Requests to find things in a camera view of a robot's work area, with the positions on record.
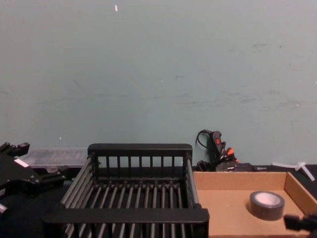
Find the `white plastic piece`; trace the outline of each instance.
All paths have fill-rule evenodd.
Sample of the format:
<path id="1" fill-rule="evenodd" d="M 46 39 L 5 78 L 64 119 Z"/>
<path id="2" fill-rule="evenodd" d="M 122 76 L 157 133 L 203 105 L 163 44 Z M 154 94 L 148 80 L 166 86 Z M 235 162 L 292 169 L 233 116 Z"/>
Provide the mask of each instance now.
<path id="1" fill-rule="evenodd" d="M 307 174 L 307 176 L 311 179 L 311 181 L 315 181 L 314 176 L 309 172 L 309 170 L 306 168 L 305 162 L 298 162 L 296 165 L 285 165 L 280 163 L 272 163 L 274 166 L 284 167 L 284 168 L 290 168 L 295 169 L 295 171 L 298 171 L 299 169 L 303 169 L 303 171 Z"/>
<path id="2" fill-rule="evenodd" d="M 14 160 L 16 163 L 18 163 L 19 165 L 22 165 L 23 167 L 29 167 L 29 165 L 27 163 L 25 163 L 24 161 L 20 160 L 20 159 L 16 159 Z"/>

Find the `power cord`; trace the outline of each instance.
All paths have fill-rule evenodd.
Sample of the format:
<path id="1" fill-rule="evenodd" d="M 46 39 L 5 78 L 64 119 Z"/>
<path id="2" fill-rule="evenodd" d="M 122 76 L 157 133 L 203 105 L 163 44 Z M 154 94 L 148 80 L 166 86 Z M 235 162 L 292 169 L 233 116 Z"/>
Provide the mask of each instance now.
<path id="1" fill-rule="evenodd" d="M 206 134 L 208 136 L 207 145 L 204 145 L 200 140 L 200 135 Z M 204 129 L 198 132 L 196 137 L 196 143 L 199 143 L 202 147 L 208 150 L 210 155 L 210 163 L 200 161 L 198 166 L 210 167 L 211 171 L 216 170 L 216 167 L 223 162 L 236 162 L 237 159 L 234 156 L 233 148 L 228 148 L 225 150 L 226 142 L 221 141 L 221 133 L 220 131 L 211 131 L 208 129 Z"/>

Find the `black cable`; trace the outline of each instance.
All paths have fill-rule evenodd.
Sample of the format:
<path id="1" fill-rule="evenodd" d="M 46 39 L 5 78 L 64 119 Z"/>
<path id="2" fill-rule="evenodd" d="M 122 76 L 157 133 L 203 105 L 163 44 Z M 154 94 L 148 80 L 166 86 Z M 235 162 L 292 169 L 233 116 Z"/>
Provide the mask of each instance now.
<path id="1" fill-rule="evenodd" d="M 208 148 L 199 139 L 199 136 L 201 134 L 204 134 L 204 133 L 208 134 L 208 136 L 210 137 L 209 139 L 212 138 L 213 131 L 204 129 L 204 130 L 201 130 L 201 131 L 198 132 L 197 137 L 196 137 L 196 143 L 198 142 L 202 147 L 204 147 L 208 151 L 212 151 L 213 148 Z M 236 160 L 234 155 L 227 155 L 227 153 L 225 151 L 225 147 L 226 147 L 226 142 L 224 141 L 224 142 L 221 143 L 221 151 L 219 153 L 219 156 L 215 160 L 210 161 L 210 165 L 211 165 L 211 167 L 213 169 L 215 169 L 216 166 L 221 164 L 222 162 L 229 162 L 229 161 L 235 161 Z"/>
<path id="2" fill-rule="evenodd" d="M 198 142 L 201 146 L 203 146 L 204 148 L 206 148 L 206 149 L 209 150 L 209 148 L 208 148 L 206 145 L 204 145 L 204 144 L 200 141 L 200 139 L 199 139 L 199 136 L 200 136 L 201 134 L 203 134 L 203 133 L 206 133 L 206 134 L 208 134 L 209 136 L 211 136 L 212 131 L 210 131 L 210 130 L 201 130 L 200 132 L 198 132 L 197 137 L 196 137 L 196 143 Z"/>

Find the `black electronic device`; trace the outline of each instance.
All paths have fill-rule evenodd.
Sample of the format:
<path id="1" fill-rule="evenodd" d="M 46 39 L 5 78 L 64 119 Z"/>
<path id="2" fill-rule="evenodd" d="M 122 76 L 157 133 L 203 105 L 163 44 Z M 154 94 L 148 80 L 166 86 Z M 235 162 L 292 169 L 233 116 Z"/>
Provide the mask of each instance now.
<path id="1" fill-rule="evenodd" d="M 42 190 L 63 185 L 67 167 L 56 173 L 37 174 L 27 163 L 15 158 L 26 155 L 30 144 L 18 146 L 5 143 L 0 146 L 0 197 L 13 193 L 37 195 Z"/>
<path id="2" fill-rule="evenodd" d="M 309 238 L 317 238 L 317 214 L 310 214 L 300 218 L 298 216 L 285 215 L 284 223 L 289 230 L 306 230 L 311 232 Z"/>
<path id="3" fill-rule="evenodd" d="M 207 145 L 200 141 L 200 135 L 206 134 Z M 251 172 L 256 169 L 249 163 L 240 163 L 234 155 L 232 147 L 225 149 L 226 142 L 221 140 L 220 131 L 201 130 L 197 134 L 196 141 L 207 149 L 210 162 L 199 161 L 197 167 L 199 171 L 241 171 Z"/>

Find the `white sticker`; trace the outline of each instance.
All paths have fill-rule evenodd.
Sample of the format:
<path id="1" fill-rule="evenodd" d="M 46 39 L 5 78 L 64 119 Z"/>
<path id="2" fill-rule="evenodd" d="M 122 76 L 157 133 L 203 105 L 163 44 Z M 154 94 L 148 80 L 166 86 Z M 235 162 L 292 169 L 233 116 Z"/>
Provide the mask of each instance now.
<path id="1" fill-rule="evenodd" d="M 14 160 L 14 161 L 17 162 L 19 165 L 22 165 L 22 166 L 25 167 L 25 168 L 29 166 L 27 163 L 23 162 L 23 161 L 20 160 L 20 159 L 16 159 L 16 160 Z"/>
<path id="2" fill-rule="evenodd" d="M 4 193 L 5 193 L 5 188 L 0 190 L 0 197 L 4 195 Z"/>

